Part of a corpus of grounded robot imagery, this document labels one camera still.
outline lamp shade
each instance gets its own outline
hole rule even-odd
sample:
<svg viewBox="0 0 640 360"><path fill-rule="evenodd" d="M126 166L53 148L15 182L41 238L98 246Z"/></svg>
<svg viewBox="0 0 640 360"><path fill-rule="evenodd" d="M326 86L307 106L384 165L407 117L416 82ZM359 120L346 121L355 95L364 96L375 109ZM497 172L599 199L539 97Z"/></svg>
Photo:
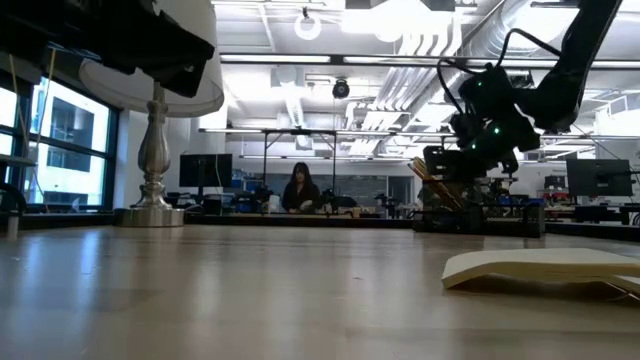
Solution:
<svg viewBox="0 0 640 360"><path fill-rule="evenodd" d="M217 49L216 16L208 1L157 0L159 10L172 17L183 29L216 47L204 69L198 92L186 98L165 90L168 117L197 117L218 111L224 102L220 54ZM147 112L153 98L153 79L140 69L126 75L91 60L80 66L80 81L100 99L122 108Z"/></svg>

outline computer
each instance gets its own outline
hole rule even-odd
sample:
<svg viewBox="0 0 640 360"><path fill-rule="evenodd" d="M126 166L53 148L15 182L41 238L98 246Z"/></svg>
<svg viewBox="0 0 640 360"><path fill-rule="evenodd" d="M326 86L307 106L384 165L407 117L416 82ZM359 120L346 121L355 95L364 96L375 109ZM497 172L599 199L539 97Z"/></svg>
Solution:
<svg viewBox="0 0 640 360"><path fill-rule="evenodd" d="M180 155L180 187L197 187L202 202L205 187L231 187L232 154Z"/></svg>
<svg viewBox="0 0 640 360"><path fill-rule="evenodd" d="M567 160L571 196L633 196L629 160Z"/></svg>

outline lamp base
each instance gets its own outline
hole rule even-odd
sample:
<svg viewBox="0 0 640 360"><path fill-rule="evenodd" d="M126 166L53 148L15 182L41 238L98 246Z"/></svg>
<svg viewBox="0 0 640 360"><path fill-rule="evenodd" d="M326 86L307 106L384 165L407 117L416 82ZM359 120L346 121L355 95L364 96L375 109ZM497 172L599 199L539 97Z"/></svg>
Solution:
<svg viewBox="0 0 640 360"><path fill-rule="evenodd" d="M158 208L130 208L114 211L116 226L122 227L179 227L184 226L184 210Z"/></svg>

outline woman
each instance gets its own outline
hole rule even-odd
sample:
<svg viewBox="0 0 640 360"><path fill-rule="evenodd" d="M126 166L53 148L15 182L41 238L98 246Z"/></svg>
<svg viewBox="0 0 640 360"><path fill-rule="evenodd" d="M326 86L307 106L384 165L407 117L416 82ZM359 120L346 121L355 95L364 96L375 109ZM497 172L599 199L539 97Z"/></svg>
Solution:
<svg viewBox="0 0 640 360"><path fill-rule="evenodd" d="M320 190L311 181L309 167L303 162L297 163L284 189L282 207L290 214L313 212L319 197Z"/></svg>

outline silver lamp stand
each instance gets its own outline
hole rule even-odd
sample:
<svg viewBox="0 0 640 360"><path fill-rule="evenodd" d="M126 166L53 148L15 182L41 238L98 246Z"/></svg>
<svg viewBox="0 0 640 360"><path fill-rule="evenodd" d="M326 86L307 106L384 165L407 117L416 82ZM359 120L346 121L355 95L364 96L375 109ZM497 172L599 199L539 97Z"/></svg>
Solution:
<svg viewBox="0 0 640 360"><path fill-rule="evenodd" d="M142 196L129 209L115 210L115 224L127 227L173 227L184 225L184 210L173 209L164 201L163 174L169 170L171 158L163 125L168 107L164 88L153 84L153 100L147 103L149 126L138 151L138 167L144 173L140 185Z"/></svg>

